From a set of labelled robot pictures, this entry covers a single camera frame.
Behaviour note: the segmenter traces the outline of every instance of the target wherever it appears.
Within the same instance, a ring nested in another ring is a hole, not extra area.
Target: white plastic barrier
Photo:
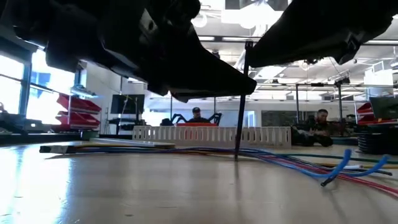
[[[234,147],[236,128],[135,126],[132,140],[169,142],[177,146]],[[290,127],[243,128],[241,147],[290,149]]]

